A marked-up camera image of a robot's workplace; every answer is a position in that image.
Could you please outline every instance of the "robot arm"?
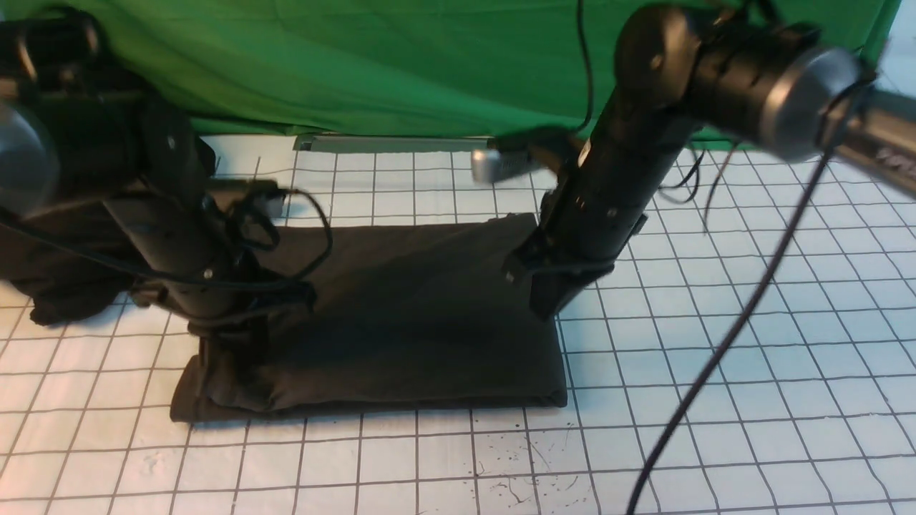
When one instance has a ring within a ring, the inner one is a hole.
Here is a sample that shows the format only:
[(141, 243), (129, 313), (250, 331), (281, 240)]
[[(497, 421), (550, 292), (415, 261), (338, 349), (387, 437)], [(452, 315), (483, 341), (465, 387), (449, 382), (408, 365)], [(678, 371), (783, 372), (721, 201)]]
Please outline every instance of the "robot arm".
[[(549, 318), (610, 273), (681, 150), (702, 126), (788, 162), (823, 150), (844, 120), (863, 65), (819, 44), (810, 26), (758, 27), (732, 11), (648, 5), (626, 23), (616, 88), (578, 155), (546, 154), (559, 184), (534, 234), (507, 260), (532, 279), (531, 308)], [(916, 102), (869, 91), (836, 154), (916, 195)]]

